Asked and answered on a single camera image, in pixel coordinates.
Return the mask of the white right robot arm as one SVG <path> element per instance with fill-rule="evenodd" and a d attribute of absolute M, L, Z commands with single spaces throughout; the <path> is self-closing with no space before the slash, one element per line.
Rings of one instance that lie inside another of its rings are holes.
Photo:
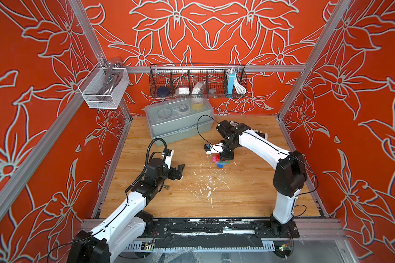
<path fill-rule="evenodd" d="M 267 140 L 267 136 L 243 123 L 221 121 L 216 130 L 223 140 L 216 145 L 205 146 L 205 151 L 218 153 L 222 161 L 234 159 L 234 150 L 244 147 L 266 161 L 274 169 L 273 186 L 276 190 L 274 210 L 270 216 L 272 235 L 281 236 L 291 229 L 297 199 L 302 195 L 307 181 L 303 155 L 288 152 Z"/>

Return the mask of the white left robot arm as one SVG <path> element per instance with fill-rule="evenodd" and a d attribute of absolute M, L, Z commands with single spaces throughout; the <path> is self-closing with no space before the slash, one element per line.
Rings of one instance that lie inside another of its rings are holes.
<path fill-rule="evenodd" d="M 136 238 L 152 230 L 153 216 L 144 208 L 161 191 L 165 180 L 181 180 L 184 164 L 152 158 L 126 190 L 127 197 L 110 216 L 89 232 L 80 231 L 71 243 L 68 263 L 113 263 Z"/>

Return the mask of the green long lego brick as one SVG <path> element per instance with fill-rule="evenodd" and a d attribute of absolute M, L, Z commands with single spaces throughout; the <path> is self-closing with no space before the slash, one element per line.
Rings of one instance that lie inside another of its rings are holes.
<path fill-rule="evenodd" d="M 229 164 L 229 163 L 230 163 L 230 161 L 220 161 L 220 162 L 216 162 L 215 164 L 216 164 L 216 165 L 224 166 L 224 165 L 227 165 L 227 164 Z"/>

